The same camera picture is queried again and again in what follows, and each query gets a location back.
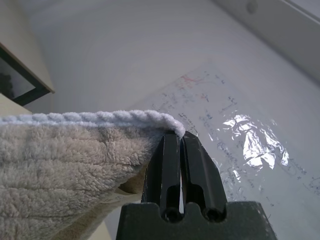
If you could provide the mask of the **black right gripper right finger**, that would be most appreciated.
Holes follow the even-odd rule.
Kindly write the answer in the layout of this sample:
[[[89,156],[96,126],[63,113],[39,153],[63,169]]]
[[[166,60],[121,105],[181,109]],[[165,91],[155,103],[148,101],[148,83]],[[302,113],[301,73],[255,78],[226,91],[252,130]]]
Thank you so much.
[[[180,145],[183,203],[223,211],[227,198],[219,170],[199,138],[186,132]]]

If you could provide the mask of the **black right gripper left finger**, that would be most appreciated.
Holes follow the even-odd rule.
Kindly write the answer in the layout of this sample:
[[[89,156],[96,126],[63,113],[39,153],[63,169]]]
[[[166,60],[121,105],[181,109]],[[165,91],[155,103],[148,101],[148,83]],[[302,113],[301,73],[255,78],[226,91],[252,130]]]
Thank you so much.
[[[180,139],[165,133],[147,165],[141,201],[155,203],[161,211],[180,204]]]

